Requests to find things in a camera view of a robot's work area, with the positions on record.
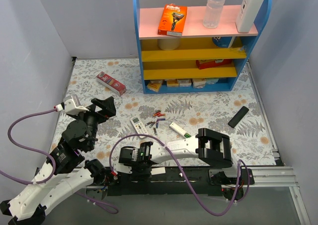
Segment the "white slim battery cover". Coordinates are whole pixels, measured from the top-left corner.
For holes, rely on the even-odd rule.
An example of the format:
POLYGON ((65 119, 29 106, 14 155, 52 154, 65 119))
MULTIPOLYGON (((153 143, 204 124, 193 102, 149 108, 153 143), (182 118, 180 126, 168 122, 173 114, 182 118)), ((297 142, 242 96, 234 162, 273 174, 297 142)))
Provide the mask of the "white slim battery cover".
POLYGON ((154 167, 151 169, 151 175, 165 174, 165 167, 154 167))

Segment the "white slim remote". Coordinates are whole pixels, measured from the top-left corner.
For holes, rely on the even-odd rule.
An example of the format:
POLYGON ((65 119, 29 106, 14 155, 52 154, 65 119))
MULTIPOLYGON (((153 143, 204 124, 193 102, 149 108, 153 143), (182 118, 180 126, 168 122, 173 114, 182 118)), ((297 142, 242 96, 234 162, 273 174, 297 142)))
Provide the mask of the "white slim remote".
POLYGON ((186 132, 183 128, 181 128, 179 125, 177 125, 176 123, 172 122, 169 127, 175 131, 176 133, 178 133, 179 135, 183 136, 184 138, 186 138, 184 135, 188 132, 186 132))

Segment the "black slim remote control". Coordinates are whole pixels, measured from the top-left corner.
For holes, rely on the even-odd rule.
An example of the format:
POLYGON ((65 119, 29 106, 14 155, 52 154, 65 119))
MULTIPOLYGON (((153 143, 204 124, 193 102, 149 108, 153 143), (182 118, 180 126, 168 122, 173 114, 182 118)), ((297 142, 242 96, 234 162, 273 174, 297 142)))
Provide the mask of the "black slim remote control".
POLYGON ((243 117, 249 112, 249 109, 245 106, 243 106, 236 114, 233 116, 230 121, 228 122, 228 125, 231 128, 234 128, 242 119, 243 117))

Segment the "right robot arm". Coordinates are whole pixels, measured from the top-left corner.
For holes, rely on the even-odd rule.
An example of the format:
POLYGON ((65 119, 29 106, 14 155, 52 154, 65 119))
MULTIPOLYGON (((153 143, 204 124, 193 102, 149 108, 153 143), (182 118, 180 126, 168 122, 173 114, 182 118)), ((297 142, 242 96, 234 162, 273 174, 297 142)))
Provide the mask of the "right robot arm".
POLYGON ((230 184, 236 184, 243 178, 238 162, 232 157, 230 137, 207 128, 200 128, 195 136, 165 145, 148 141, 138 148, 123 147, 113 169, 115 172, 148 176, 152 165, 174 158, 198 158, 212 168, 222 170, 230 184))

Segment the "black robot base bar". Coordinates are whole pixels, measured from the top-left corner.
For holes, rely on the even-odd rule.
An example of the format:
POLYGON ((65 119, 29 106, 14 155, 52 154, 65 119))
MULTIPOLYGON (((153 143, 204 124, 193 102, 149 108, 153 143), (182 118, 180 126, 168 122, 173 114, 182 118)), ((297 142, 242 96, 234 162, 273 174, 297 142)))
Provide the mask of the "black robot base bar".
MULTIPOLYGON (((184 169, 190 184, 199 195, 224 196, 230 199, 234 193, 237 178, 226 177, 223 171, 212 167, 187 166, 184 169)), ((178 167, 166 167, 165 174, 153 175, 148 180, 131 180, 130 174, 122 173, 117 180, 106 182, 100 186, 88 186, 105 196, 123 195, 183 195, 191 194, 184 176, 178 167)))

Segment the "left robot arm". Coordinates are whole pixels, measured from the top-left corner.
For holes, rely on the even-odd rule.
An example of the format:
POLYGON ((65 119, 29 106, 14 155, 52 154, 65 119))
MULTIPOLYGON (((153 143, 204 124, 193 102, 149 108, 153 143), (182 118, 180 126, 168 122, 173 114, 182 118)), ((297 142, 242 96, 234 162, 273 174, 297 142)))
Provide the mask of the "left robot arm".
POLYGON ((76 95, 70 95, 38 115, 60 111, 74 120, 62 132, 58 145, 50 153, 42 153, 46 160, 31 181, 14 179, 25 188, 0 204, 2 214, 11 217, 10 225, 40 225, 63 200, 87 185, 101 185, 109 178, 109 170, 98 159, 85 160, 82 153, 94 149, 98 125, 116 115, 114 98, 93 98, 84 107, 76 95))

